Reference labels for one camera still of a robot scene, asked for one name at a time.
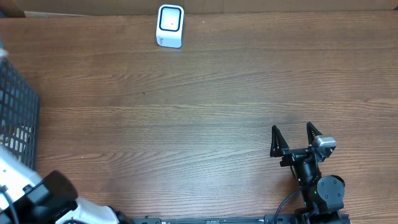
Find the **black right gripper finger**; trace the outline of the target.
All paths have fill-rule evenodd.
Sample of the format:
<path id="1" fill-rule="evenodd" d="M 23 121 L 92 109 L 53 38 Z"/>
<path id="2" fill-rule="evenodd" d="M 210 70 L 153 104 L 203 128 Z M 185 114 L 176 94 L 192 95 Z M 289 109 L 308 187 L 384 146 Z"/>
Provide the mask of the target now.
<path id="1" fill-rule="evenodd" d="M 276 125 L 273 125 L 270 156 L 271 157 L 282 157 L 284 155 L 285 151 L 288 151 L 288 150 L 289 150 L 289 145 L 285 141 L 279 128 Z"/>
<path id="2" fill-rule="evenodd" d="M 311 123 L 307 123 L 307 136 L 308 136 L 308 145 L 311 146 L 315 137 L 322 135 L 322 133 Z"/>

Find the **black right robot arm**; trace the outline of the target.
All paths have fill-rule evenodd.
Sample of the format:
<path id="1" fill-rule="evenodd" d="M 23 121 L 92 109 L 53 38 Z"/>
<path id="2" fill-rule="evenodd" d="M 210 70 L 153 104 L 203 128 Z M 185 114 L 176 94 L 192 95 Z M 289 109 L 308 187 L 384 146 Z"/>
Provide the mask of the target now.
<path id="1" fill-rule="evenodd" d="M 345 182 L 338 175 L 323 176 L 319 163 L 329 158 L 336 148 L 336 140 L 323 135 L 311 122 L 306 124 L 308 146 L 291 149 L 279 128 L 271 129 L 271 157 L 281 158 L 280 166 L 289 167 L 298 189 L 288 195 L 278 206 L 273 223 L 349 223 L 349 216 L 342 216 Z M 284 218 L 282 207 L 294 196 L 301 194 L 304 207 Z"/>

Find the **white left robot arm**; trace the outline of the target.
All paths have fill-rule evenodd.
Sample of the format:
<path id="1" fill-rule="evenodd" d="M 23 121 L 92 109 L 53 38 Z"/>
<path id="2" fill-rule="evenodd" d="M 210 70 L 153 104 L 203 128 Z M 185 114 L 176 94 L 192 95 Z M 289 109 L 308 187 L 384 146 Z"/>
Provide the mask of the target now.
<path id="1" fill-rule="evenodd" d="M 1 146 L 1 223 L 132 223 L 120 211 L 78 195 L 59 171 L 41 177 Z"/>

